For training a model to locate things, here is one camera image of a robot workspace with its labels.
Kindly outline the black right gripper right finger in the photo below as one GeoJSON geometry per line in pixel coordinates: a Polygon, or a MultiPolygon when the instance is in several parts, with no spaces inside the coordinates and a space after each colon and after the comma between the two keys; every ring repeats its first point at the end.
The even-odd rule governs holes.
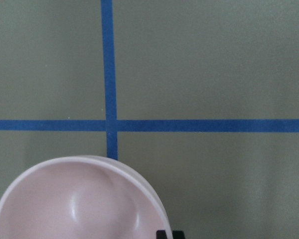
{"type": "Polygon", "coordinates": [[[172,231],[173,239],[185,239],[184,231],[172,231]]]}

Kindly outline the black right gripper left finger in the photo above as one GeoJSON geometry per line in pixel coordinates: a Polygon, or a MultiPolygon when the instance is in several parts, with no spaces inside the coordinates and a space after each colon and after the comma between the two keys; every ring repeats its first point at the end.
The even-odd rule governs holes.
{"type": "Polygon", "coordinates": [[[156,231],[156,239],[166,239],[166,231],[156,231]]]}

